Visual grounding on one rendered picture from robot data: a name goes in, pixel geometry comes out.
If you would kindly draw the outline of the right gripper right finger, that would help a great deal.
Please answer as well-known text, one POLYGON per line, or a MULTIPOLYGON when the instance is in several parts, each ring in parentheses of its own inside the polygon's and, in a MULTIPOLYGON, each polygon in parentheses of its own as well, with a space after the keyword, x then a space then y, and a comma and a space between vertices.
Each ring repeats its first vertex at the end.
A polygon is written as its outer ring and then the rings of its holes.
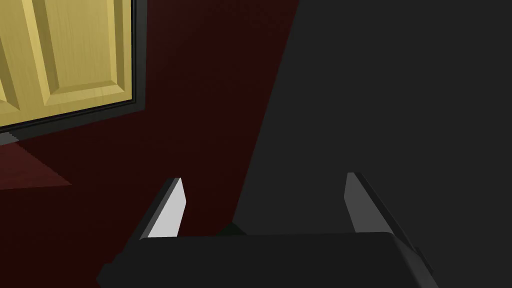
POLYGON ((404 231, 361 173, 347 173, 343 198, 357 233, 386 232, 405 239, 404 231))

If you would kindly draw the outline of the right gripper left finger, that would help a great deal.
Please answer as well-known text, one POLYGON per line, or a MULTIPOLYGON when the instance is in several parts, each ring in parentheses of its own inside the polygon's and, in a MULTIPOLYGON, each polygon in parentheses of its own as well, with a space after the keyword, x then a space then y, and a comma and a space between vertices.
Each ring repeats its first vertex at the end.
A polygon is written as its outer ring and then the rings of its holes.
POLYGON ((187 204, 180 178, 168 179, 149 210, 149 219, 143 225, 139 239, 177 237, 187 204))

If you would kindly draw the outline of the yellow panelled door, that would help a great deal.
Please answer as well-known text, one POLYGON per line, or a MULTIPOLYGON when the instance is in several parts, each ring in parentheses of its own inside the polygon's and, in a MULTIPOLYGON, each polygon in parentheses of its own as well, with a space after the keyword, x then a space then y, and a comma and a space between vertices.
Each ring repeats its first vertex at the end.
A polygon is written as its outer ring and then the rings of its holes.
POLYGON ((136 0, 0 0, 0 130, 131 101, 136 0))

